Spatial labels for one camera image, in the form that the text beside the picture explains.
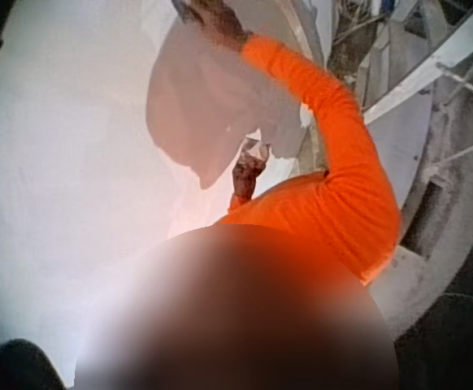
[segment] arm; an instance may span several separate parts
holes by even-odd
[[[366,173],[365,180],[385,181],[354,97],[337,79],[271,38],[251,37],[241,53],[249,64],[277,79],[314,112],[327,146],[331,177],[340,183],[355,182],[358,175]]]

